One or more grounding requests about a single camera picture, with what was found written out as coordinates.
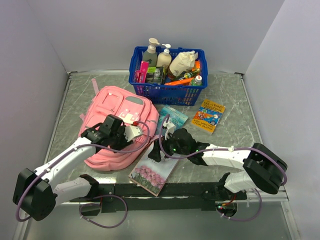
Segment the pink student backpack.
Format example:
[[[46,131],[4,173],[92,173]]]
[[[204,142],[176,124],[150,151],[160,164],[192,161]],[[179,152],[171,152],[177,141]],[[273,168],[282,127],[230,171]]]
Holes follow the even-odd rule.
[[[125,125],[130,125],[135,121],[142,121],[149,127],[140,124],[143,135],[134,139],[133,143],[124,149],[124,151],[136,150],[144,141],[147,143],[139,150],[132,153],[114,153],[102,149],[84,162],[96,171],[117,171],[127,168],[131,165],[140,153],[148,148],[150,140],[155,136],[159,113],[152,101],[146,97],[136,95],[117,86],[105,86],[98,90],[97,82],[92,80],[95,90],[95,97],[85,115],[82,115],[82,125],[79,133],[83,133],[87,128],[95,124],[102,123],[107,115],[114,115],[121,118]]]

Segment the floral notebook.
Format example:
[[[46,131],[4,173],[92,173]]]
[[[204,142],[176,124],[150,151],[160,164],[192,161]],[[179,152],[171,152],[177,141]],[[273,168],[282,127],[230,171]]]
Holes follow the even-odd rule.
[[[179,160],[167,158],[161,152],[160,162],[156,162],[148,157],[153,147],[154,143],[148,147],[128,177],[133,183],[157,197]]]

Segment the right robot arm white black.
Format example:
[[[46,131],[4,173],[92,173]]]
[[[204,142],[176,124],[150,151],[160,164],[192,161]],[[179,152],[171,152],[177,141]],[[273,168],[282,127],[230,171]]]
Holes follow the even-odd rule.
[[[221,179],[218,193],[223,199],[230,199],[235,193],[247,189],[276,195],[287,183],[288,165],[261,143],[251,147],[221,147],[196,141],[184,128],[159,136],[152,145],[148,157],[161,162],[164,158],[188,159],[198,166],[222,166],[236,169]]]

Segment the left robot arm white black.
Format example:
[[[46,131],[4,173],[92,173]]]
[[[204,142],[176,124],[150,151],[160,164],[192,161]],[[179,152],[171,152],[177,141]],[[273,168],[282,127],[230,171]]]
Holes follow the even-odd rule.
[[[62,203],[77,198],[95,200],[99,195],[99,182],[93,177],[83,174],[64,183],[61,179],[101,150],[123,153],[141,134],[138,122],[126,125],[121,118],[110,114],[104,122],[85,129],[71,146],[48,163],[35,170],[22,170],[13,194],[16,220],[41,221]]]

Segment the orange toothbrush pack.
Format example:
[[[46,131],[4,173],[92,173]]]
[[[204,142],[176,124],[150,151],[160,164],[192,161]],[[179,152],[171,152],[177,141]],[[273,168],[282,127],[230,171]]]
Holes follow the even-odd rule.
[[[180,79],[180,80],[167,82],[164,85],[165,86],[179,86],[179,85],[189,86],[193,79],[194,79],[193,77],[191,77],[191,78],[183,78],[183,79]]]

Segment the teal paperback book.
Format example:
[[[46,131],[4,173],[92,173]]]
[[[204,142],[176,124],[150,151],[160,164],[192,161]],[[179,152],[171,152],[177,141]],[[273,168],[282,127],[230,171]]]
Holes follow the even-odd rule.
[[[158,135],[161,129],[161,123],[163,121],[163,118],[169,114],[170,118],[169,121],[175,125],[175,129],[180,129],[183,127],[185,122],[188,119],[188,116],[185,115],[184,113],[176,110],[175,108],[165,105],[159,112],[159,118],[158,118],[158,123],[157,123],[157,128],[155,131],[155,134]]]

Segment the yellow treehouse book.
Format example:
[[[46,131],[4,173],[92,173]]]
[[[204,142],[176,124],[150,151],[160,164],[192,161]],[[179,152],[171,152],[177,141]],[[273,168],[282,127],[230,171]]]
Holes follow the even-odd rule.
[[[224,105],[205,99],[195,113],[191,123],[212,135],[225,109]]]

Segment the pink box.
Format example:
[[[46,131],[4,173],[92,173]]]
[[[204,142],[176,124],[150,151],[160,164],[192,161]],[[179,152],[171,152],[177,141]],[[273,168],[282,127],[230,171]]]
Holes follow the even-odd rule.
[[[141,61],[140,68],[135,71],[135,83],[143,84],[147,78],[149,63],[147,61]]]

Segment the small green bottle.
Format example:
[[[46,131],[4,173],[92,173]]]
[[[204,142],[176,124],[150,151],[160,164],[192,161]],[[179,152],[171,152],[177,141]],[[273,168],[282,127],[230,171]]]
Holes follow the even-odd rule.
[[[201,70],[199,68],[197,68],[197,69],[192,70],[190,72],[186,72],[183,77],[185,79],[190,79],[190,78],[194,78],[196,75],[198,75],[200,73],[201,73]]]

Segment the black green box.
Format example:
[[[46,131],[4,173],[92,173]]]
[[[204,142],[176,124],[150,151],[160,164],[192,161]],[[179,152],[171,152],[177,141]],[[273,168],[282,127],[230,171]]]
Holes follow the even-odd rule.
[[[149,67],[146,72],[145,83],[162,85],[165,82],[166,68],[163,66]]]

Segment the cream pump bottle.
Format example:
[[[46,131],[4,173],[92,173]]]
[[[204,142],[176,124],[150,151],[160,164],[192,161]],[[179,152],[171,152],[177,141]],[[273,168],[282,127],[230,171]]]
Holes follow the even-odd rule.
[[[164,46],[164,50],[158,55],[156,67],[164,67],[167,69],[172,61],[172,56],[170,55],[171,45],[169,43],[162,45]]]

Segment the grey pump bottle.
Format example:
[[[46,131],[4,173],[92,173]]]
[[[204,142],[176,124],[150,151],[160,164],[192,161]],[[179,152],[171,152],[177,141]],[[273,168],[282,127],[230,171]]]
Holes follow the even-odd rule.
[[[156,46],[159,46],[160,43],[156,38],[149,38],[149,45],[147,50],[142,55],[142,61],[148,63],[148,67],[155,67],[157,65],[158,55],[156,52]]]

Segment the black mounting base rail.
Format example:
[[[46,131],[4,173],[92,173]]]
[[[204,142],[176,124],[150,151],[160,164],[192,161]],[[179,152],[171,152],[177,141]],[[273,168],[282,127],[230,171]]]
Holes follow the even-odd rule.
[[[158,196],[133,183],[103,183],[96,195],[113,194],[121,197],[129,211],[189,210],[215,211],[216,204],[257,202],[254,190],[231,193],[218,182],[166,183]]]

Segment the beige drawstring pouch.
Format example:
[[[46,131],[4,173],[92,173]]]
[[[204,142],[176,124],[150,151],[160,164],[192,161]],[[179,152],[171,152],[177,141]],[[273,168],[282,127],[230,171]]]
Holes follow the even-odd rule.
[[[198,53],[194,50],[180,52],[171,62],[168,67],[168,74],[171,77],[177,77],[183,72],[192,70],[195,66],[195,61],[198,58]]]

